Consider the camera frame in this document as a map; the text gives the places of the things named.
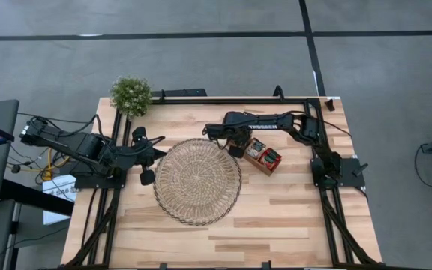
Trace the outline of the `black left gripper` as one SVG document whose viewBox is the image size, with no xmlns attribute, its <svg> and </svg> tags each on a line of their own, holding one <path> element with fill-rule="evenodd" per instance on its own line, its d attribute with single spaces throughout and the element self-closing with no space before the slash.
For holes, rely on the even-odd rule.
<svg viewBox="0 0 432 270">
<path fill-rule="evenodd" d="M 148 186 L 155 182 L 155 172 L 150 170 L 149 167 L 156 160 L 167 155 L 166 152 L 157 150 L 154 146 L 165 140 L 166 137 L 157 136 L 153 139 L 148 139 L 144 127 L 137 127 L 132 132 L 132 137 L 133 148 L 120 148 L 120 167 L 122 169 L 129 169 L 132 166 L 141 166 L 142 172 L 139 174 L 141 185 Z"/>
</svg>

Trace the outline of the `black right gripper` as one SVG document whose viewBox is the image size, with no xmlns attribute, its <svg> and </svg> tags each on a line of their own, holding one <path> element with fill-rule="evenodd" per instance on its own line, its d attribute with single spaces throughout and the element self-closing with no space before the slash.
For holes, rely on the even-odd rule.
<svg viewBox="0 0 432 270">
<path fill-rule="evenodd" d="M 226 127 L 224 129 L 226 143 L 230 144 L 228 153 L 234 158 L 243 158 L 245 149 L 249 143 L 249 128 L 243 127 Z"/>
</svg>

